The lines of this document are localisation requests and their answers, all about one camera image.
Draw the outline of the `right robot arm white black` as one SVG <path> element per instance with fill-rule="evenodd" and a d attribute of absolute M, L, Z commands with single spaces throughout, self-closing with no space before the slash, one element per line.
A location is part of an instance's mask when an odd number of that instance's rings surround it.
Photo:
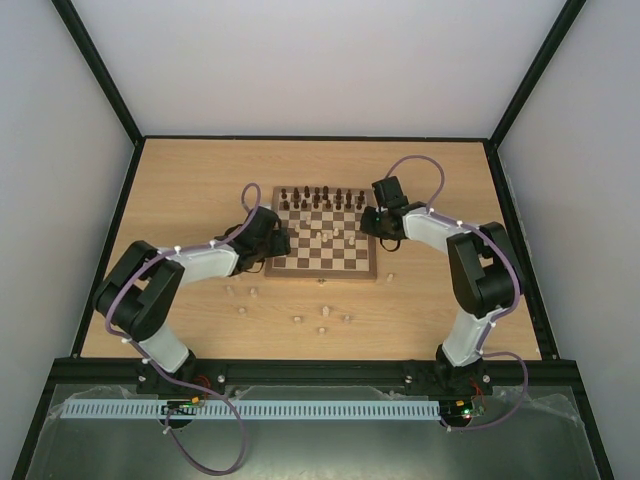
<path fill-rule="evenodd" d="M 434 376 L 441 388 L 458 391 L 481 371 L 484 343 L 497 320 L 519 303 L 522 273 L 508 233 L 498 222 L 472 225 L 411 203 L 395 176 L 372 187 L 377 205 L 364 209 L 363 233 L 421 242 L 447 255 L 459 310 L 436 351 Z"/>

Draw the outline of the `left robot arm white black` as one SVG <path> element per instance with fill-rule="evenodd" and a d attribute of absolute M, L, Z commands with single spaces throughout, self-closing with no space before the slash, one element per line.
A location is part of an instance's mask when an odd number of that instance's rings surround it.
<path fill-rule="evenodd" d="M 240 275 L 290 251 L 289 234 L 278 214 L 263 206 L 206 244 L 158 249 L 136 241 L 96 290 L 93 308 L 105 318 L 108 333 L 133 344 L 145 359 L 174 375 L 192 357 L 168 325 L 178 289 Z"/>

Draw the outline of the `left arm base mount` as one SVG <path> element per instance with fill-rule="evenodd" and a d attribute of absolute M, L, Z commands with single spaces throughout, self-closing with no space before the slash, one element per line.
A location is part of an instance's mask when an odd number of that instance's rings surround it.
<path fill-rule="evenodd" d="M 202 369 L 196 361 L 187 361 L 176 373 L 165 373 L 172 381 L 162 376 L 151 364 L 141 363 L 136 368 L 138 376 L 137 392 L 142 394 L 156 394 L 158 396 L 190 396 L 202 394 L 201 390 L 194 389 L 197 385 L 223 394 L 225 382 L 217 380 L 217 373 L 211 374 Z"/>

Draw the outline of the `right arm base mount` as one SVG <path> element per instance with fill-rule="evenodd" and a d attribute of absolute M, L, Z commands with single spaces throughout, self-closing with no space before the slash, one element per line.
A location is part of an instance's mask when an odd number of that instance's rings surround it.
<path fill-rule="evenodd" d="M 491 381 L 483 360 L 464 367 L 453 367 L 446 361 L 408 361 L 403 363 L 402 378 L 408 395 L 430 397 L 471 397 L 480 391 L 492 394 Z"/>

